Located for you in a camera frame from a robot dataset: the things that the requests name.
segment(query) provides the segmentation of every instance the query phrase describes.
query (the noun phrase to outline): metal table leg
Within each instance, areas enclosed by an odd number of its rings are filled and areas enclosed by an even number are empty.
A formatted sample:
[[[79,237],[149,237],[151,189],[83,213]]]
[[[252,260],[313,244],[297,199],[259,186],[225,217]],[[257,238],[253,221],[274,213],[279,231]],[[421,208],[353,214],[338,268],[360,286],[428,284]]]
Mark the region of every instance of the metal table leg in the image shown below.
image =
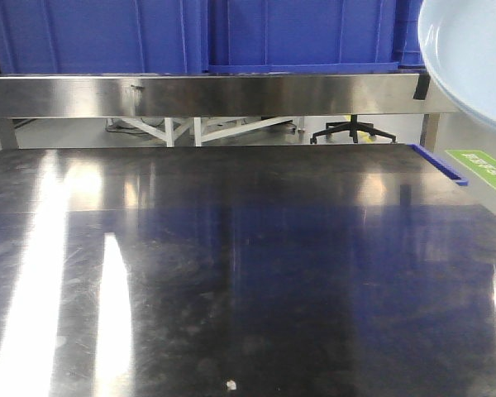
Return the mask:
[[[10,118],[0,118],[0,145],[3,149],[18,149],[15,127]]]
[[[437,129],[441,114],[425,114],[422,121],[421,146],[426,147],[429,151],[436,148]]]

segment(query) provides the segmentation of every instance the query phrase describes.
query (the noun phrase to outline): blue plastic edge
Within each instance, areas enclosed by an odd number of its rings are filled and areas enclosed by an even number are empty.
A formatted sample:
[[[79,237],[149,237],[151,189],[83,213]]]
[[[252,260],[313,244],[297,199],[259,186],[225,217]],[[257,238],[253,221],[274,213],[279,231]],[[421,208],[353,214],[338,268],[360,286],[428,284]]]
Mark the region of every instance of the blue plastic edge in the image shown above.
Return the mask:
[[[462,174],[460,174],[457,170],[454,169],[450,164],[448,164],[445,160],[440,157],[437,157],[433,153],[431,153],[426,148],[417,144],[409,145],[414,151],[416,151],[422,158],[436,167],[440,172],[446,175],[448,178],[452,179],[459,186],[468,186],[469,180],[465,178]]]
[[[360,73],[397,70],[398,62],[333,65],[209,65],[212,73]]]

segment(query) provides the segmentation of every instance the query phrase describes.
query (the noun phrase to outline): white speck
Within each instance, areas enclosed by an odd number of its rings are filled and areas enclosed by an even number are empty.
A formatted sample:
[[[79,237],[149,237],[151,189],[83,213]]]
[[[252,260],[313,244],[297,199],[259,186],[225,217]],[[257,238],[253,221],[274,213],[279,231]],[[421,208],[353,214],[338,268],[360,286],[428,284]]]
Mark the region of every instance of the white speck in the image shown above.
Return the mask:
[[[237,390],[237,383],[235,383],[234,380],[229,380],[226,382],[226,387],[228,388],[228,391]]]

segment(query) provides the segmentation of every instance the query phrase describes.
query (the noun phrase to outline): plate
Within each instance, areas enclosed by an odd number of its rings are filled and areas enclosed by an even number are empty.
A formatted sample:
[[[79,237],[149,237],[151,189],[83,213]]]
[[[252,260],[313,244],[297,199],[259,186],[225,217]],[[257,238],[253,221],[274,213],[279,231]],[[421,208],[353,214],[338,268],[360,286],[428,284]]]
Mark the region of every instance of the plate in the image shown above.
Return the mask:
[[[496,129],[496,0],[424,0],[418,34],[439,88]]]

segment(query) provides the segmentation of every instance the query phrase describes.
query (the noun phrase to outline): blue strip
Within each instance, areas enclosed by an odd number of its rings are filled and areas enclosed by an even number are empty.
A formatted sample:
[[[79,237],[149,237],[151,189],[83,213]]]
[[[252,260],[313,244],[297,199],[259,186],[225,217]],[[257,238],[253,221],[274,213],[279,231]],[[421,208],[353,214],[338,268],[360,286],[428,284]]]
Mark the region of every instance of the blue strip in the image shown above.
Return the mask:
[[[421,155],[425,160],[427,160],[430,164],[436,167],[440,172],[446,175],[448,178],[452,179],[459,186],[468,186],[469,180],[461,175],[458,171],[456,171],[450,164],[448,164],[443,159],[435,156],[433,153],[425,149],[420,145],[409,145],[412,149],[414,149],[419,155]]]

